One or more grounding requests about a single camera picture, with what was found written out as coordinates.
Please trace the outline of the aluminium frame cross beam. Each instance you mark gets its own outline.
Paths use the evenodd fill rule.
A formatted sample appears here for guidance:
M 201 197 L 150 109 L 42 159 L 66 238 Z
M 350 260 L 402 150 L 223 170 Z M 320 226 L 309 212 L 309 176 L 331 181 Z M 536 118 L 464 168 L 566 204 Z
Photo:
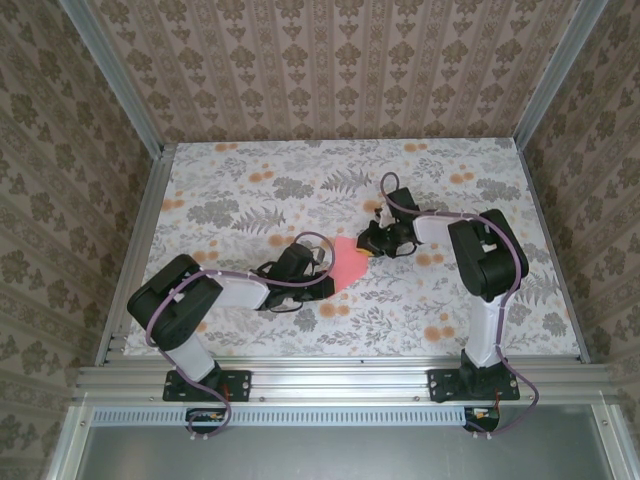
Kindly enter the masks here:
M 248 399 L 255 404 L 428 403 L 430 389 L 439 384 L 433 378 L 435 368 L 424 361 L 268 362 L 236 368 L 252 372 Z M 545 403 L 591 403 L 611 392 L 600 365 L 523 363 L 517 370 L 538 388 Z M 140 368 L 86 368 L 74 398 L 96 405 L 158 404 L 168 385 L 165 377 L 166 369 L 154 362 Z

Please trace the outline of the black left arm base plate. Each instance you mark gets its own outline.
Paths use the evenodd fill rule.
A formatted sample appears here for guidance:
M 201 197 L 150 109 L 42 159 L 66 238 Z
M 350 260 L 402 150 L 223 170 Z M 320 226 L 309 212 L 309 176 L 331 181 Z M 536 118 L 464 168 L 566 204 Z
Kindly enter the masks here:
M 200 383 L 214 389 L 229 402 L 249 400 L 252 372 L 249 370 L 219 370 L 204 377 Z M 185 381 L 175 370 L 165 378 L 162 399 L 166 402 L 213 402 L 216 398 Z

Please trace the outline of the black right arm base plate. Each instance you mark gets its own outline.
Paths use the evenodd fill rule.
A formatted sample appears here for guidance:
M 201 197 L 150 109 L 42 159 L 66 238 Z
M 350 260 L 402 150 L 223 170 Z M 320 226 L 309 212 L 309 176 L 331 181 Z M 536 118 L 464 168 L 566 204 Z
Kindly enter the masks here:
M 508 370 L 480 373 L 459 369 L 433 369 L 427 372 L 430 399 L 446 401 L 519 400 L 517 380 Z

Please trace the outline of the aluminium frame side rail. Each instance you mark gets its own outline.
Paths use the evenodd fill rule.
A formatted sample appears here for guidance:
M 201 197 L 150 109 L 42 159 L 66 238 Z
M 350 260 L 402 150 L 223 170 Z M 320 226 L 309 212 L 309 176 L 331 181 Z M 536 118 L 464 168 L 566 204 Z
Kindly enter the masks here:
M 112 341 L 126 337 L 129 332 L 131 319 L 127 313 L 126 304 L 130 295 L 142 284 L 176 148 L 177 144 L 165 145 L 160 156 L 152 162 L 150 175 L 97 350 L 96 367 L 106 365 Z

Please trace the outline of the black controller board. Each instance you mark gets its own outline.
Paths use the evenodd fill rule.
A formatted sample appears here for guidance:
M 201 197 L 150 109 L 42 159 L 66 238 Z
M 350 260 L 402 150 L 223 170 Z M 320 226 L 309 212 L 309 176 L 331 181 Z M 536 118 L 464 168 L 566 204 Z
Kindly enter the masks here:
M 186 429 L 192 437 L 211 437 L 231 420 L 227 408 L 193 408 L 185 414 Z
M 491 433 L 497 429 L 500 421 L 499 408 L 466 407 L 464 409 L 466 431 L 475 433 Z

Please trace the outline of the pink cloth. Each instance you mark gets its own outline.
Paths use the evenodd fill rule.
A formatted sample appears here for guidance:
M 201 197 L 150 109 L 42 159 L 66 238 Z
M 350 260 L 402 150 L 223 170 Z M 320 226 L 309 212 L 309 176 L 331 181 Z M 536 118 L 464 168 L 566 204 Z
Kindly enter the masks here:
M 356 248 L 356 239 L 338 236 L 334 241 L 335 261 L 329 277 L 334 282 L 334 294 L 348 289 L 368 270 L 369 256 Z

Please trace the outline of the grey metal sheet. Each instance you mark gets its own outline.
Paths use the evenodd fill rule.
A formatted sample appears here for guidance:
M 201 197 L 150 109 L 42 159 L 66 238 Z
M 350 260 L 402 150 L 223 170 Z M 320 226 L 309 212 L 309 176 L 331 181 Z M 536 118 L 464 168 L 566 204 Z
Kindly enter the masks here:
M 73 408 L 45 480 L 640 480 L 615 405 L 543 406 L 492 437 L 453 426 L 102 426 Z

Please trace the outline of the aluminium frame post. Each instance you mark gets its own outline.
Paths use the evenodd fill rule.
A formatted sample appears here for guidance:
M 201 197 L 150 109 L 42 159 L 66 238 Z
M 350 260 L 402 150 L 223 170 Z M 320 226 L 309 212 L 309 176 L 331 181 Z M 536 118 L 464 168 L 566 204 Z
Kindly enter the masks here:
M 533 137 L 607 2 L 580 0 L 515 128 L 513 139 L 520 152 L 524 151 Z
M 130 80 L 125 63 L 118 58 L 88 0 L 59 0 L 93 60 L 101 70 L 117 101 L 129 118 L 153 161 L 158 160 L 165 142 L 151 120 L 143 98 Z

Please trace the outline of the floral patterned table cover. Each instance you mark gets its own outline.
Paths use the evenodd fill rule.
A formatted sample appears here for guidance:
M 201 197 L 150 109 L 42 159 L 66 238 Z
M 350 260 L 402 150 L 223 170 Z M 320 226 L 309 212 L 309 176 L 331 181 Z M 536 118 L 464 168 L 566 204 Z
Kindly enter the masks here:
M 529 182 L 509 138 L 181 144 L 145 272 L 176 255 L 206 268 L 246 271 L 308 245 L 355 238 L 383 192 L 407 187 L 424 209 L 501 210 L 530 265 L 511 298 L 502 348 L 518 355 L 580 353 Z M 429 242 L 322 302 L 292 313 L 213 309 L 198 326 L 220 356 L 457 355 L 472 298 L 450 248 Z

